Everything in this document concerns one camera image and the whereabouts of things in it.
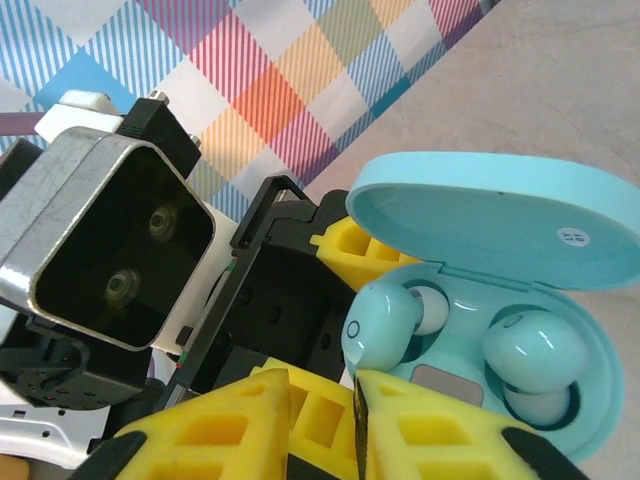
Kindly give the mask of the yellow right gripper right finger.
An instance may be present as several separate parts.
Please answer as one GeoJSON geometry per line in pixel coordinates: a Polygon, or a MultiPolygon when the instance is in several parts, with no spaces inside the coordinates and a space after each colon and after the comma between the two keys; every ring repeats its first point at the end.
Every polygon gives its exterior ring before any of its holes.
{"type": "Polygon", "coordinates": [[[353,411],[359,480],[589,480],[510,417],[360,370],[353,411]]]}

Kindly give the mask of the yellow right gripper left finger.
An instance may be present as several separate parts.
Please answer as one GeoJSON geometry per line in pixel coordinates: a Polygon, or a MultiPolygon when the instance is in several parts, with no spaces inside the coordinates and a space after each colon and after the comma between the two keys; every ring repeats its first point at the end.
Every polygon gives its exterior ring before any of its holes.
{"type": "Polygon", "coordinates": [[[127,425],[73,480],[286,480],[289,415],[287,370],[263,370],[127,425]]]}

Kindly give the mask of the blue earbud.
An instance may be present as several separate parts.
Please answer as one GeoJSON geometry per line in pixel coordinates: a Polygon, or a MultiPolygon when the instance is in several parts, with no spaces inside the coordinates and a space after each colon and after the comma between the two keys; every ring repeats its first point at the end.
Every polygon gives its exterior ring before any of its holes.
{"type": "Polygon", "coordinates": [[[412,339],[439,332],[449,313],[447,298],[434,288],[381,280],[366,284],[354,297],[342,329],[348,371],[393,369],[412,339]]]}
{"type": "Polygon", "coordinates": [[[568,321],[542,310],[510,315],[490,327],[483,353],[519,419],[542,429],[564,421],[571,386],[588,365],[587,345],[568,321]]]}

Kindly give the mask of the blue earbud charging case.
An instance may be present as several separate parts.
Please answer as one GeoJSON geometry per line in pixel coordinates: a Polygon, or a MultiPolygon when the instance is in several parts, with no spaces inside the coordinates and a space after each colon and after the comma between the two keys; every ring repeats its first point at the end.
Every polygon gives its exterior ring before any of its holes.
{"type": "Polygon", "coordinates": [[[400,152],[368,162],[345,205],[369,235],[419,259],[377,280],[428,286],[449,303],[444,327],[413,338],[402,362],[382,372],[522,421],[504,402],[483,340],[505,317],[550,312],[579,333],[588,365],[564,421],[530,426],[574,461],[605,443],[622,411],[623,369],[571,293],[640,285],[639,187],[564,160],[400,152]]]}

